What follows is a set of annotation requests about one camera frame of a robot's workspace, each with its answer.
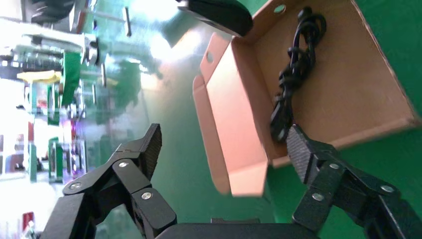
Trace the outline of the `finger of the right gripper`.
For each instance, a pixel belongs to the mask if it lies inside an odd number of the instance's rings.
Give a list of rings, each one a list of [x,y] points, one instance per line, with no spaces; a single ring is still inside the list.
[[[237,0],[179,0],[178,9],[233,36],[245,36],[253,27],[249,10]]]

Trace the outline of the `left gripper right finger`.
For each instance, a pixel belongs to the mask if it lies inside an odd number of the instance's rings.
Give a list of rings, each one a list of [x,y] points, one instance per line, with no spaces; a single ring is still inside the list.
[[[287,153],[307,190],[292,218],[306,237],[315,239],[332,207],[338,207],[368,239],[419,239],[422,221],[395,186],[359,170],[331,145],[290,127]]]

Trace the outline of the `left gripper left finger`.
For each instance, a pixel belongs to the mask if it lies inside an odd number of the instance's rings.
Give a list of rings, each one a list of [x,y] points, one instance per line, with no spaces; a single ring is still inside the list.
[[[147,239],[175,225],[175,212],[151,184],[161,146],[161,127],[153,123],[143,138],[121,144],[105,164],[69,182],[41,237],[93,239],[97,226],[120,205]]]

